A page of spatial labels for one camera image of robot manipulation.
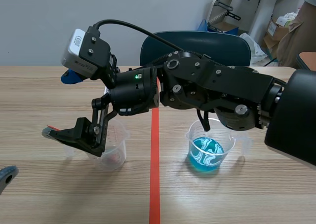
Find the red tape line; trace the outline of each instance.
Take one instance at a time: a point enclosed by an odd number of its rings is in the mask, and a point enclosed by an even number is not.
[[[154,108],[152,110],[149,224],[160,224],[159,108]]]

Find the wooden table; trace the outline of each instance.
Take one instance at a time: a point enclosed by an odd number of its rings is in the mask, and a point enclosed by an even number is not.
[[[303,69],[316,71],[316,52],[303,52],[299,54],[297,62]]]
[[[294,69],[257,67],[288,80]],[[78,151],[44,139],[47,125],[71,128],[91,118],[91,99],[103,84],[63,85],[62,67],[0,67],[0,167],[20,174],[0,196],[1,224],[148,224],[151,113],[119,117],[131,132],[127,160],[116,172],[96,171]],[[316,173],[264,145],[265,131],[249,131],[250,155],[237,146],[216,174],[186,162],[184,134],[196,111],[160,107],[162,224],[315,224]]]

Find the empty plastic cup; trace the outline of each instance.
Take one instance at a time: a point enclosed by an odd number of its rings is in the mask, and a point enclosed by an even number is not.
[[[89,153],[87,155],[99,170],[113,171],[122,166],[126,160],[125,140],[128,138],[129,133],[123,124],[115,119],[111,119],[108,123],[104,153],[100,157]]]
[[[210,131],[205,132],[201,122],[197,120],[186,134],[189,141],[189,160],[201,171],[217,169],[236,143],[230,130],[219,120],[209,118],[208,121]]]

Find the chair backrest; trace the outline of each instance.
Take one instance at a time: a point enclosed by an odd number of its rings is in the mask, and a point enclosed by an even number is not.
[[[206,54],[212,60],[226,66],[250,65],[250,47],[244,39],[237,36],[197,31],[170,31],[155,33],[155,35],[184,50]],[[140,65],[146,65],[174,51],[170,46],[152,37],[147,37],[142,45]]]

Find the black robotic arm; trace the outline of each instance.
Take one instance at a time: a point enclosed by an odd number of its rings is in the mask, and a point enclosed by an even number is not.
[[[100,39],[98,28],[106,23],[140,29],[122,21],[105,20],[89,27],[86,33],[74,32],[62,58],[63,65],[83,79],[101,79],[109,91],[92,101],[92,122],[78,118],[73,129],[51,130],[50,138],[101,156],[108,121],[117,114],[148,112],[158,107],[160,97],[164,106],[178,110],[195,108],[205,130],[211,129],[210,112],[232,130],[268,127],[268,146],[316,165],[316,73],[296,71],[286,84],[249,67],[223,66],[207,55],[184,51],[142,29],[176,51],[144,67],[120,73],[110,46]],[[161,85],[159,96],[157,78]],[[109,103],[113,105],[110,113]]]

